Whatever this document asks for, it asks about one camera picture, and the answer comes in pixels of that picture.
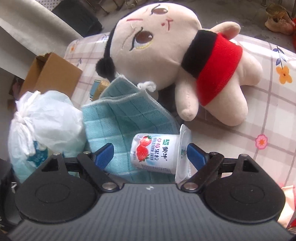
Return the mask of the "pink wet wipes pack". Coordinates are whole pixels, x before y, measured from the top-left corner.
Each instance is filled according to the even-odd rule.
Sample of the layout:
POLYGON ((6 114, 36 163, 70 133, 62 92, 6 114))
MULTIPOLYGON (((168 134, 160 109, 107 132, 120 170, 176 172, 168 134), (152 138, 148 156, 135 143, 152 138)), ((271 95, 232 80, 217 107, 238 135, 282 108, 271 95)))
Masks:
POLYGON ((281 190, 285 195, 285 205, 278 219, 284 228, 287 228, 295 212, 295 185, 283 186, 281 190))

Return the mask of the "white curtain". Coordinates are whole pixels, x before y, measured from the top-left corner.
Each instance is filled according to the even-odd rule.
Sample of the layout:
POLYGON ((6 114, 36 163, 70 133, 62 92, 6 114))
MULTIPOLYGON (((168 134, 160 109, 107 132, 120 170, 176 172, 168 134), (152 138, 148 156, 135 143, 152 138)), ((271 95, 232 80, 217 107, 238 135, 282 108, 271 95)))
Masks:
POLYGON ((36 56, 64 56, 81 35, 40 1, 1 1, 1 69, 25 78, 36 56))

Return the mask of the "checked floral tablecloth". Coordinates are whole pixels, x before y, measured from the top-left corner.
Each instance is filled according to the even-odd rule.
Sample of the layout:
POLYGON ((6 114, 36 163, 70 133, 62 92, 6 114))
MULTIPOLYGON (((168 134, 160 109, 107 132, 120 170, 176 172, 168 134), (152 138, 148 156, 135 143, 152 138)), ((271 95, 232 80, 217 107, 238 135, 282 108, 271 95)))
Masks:
POLYGON ((248 115, 241 125, 229 127, 201 108, 188 123, 193 141, 226 157, 246 153, 278 185, 295 185, 295 53, 244 35, 236 36, 234 43, 263 68, 259 84, 242 87, 248 115))

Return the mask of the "strawberry yogurt cup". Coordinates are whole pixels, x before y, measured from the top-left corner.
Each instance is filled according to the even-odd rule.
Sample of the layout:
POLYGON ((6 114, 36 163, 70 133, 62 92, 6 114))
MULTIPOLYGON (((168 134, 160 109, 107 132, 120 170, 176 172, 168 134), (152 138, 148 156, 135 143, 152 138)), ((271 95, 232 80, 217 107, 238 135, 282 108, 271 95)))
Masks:
POLYGON ((187 146, 192 132, 184 124, 179 134, 138 133, 132 140, 131 163, 140 169, 172 174, 176 183, 191 176, 187 146))

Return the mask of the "tan slippers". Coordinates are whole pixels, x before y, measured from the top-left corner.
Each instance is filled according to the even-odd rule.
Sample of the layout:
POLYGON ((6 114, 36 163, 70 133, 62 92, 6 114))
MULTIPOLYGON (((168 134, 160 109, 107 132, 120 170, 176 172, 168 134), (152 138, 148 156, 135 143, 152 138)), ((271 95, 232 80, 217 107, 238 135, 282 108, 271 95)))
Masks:
POLYGON ((279 4, 271 3, 266 8, 267 21, 265 26, 272 32, 292 35, 295 23, 286 8, 279 4))

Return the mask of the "brown cardboard box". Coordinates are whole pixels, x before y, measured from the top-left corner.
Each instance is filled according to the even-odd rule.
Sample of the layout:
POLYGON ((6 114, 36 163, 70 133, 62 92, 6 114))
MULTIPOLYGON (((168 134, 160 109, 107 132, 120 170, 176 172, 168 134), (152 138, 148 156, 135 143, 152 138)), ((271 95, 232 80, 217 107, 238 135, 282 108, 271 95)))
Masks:
POLYGON ((20 89, 19 97, 27 91, 42 94, 56 90, 72 97, 82 70, 55 53, 35 57, 20 89))

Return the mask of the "black haired plush doll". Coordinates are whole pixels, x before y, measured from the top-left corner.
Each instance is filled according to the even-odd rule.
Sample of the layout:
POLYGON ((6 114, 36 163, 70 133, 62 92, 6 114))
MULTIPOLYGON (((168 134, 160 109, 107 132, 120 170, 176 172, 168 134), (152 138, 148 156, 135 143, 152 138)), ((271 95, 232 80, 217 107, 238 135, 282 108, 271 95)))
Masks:
POLYGON ((263 75, 259 61, 232 42, 239 32, 235 22, 204 29, 180 4, 148 4, 116 23, 96 72, 108 80, 124 75, 152 91, 174 85, 181 119, 192 121, 202 106, 223 124, 237 126, 248 114, 241 86, 257 85, 263 75))

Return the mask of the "white teal plastic bag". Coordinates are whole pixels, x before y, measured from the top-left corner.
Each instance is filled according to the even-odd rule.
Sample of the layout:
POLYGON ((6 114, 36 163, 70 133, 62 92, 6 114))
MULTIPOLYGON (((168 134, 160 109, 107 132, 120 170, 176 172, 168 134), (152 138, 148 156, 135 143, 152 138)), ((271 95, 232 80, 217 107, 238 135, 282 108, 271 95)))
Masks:
POLYGON ((84 150, 82 111, 58 91, 27 91, 16 101, 8 153, 17 178, 25 181, 51 154, 75 157, 84 150))

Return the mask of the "teal checked cloth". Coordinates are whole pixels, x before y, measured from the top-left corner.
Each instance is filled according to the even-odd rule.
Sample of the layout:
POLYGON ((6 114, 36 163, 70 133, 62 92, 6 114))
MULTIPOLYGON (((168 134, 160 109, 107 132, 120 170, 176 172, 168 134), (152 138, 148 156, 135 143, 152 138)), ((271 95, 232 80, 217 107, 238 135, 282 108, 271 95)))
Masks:
POLYGON ((130 161, 133 137, 138 133, 178 134, 176 119, 145 90, 139 90, 123 75, 115 78, 100 98, 82 106, 86 139, 90 150, 107 143, 114 156, 105 171, 130 183, 172 183, 172 174, 150 172, 130 161))

